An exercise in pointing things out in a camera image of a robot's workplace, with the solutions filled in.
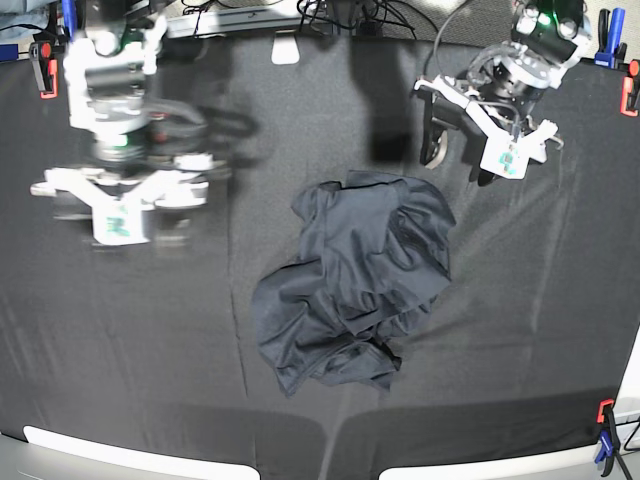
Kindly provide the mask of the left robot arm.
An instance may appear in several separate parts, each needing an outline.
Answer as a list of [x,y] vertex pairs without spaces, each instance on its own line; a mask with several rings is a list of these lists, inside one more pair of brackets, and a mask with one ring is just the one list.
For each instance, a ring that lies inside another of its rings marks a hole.
[[414,83],[415,91],[431,95],[422,164],[439,166],[450,130],[471,124],[485,138],[479,184],[524,179],[531,164],[546,162],[548,143],[564,146],[557,124],[537,122],[532,112],[547,90],[561,86],[591,40],[584,2],[516,2],[509,39],[482,49],[462,77],[438,72]]

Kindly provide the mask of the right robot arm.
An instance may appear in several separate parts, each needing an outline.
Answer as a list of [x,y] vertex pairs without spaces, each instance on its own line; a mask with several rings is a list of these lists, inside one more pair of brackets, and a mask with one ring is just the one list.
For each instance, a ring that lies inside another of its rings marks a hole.
[[60,63],[31,50],[34,66],[64,74],[71,127],[90,134],[79,166],[54,167],[30,187],[36,197],[72,206],[66,220],[88,220],[105,246],[148,243],[159,210],[207,202],[215,162],[202,148],[208,122],[194,106],[163,99],[154,77],[167,58],[163,1],[87,1],[68,31]]

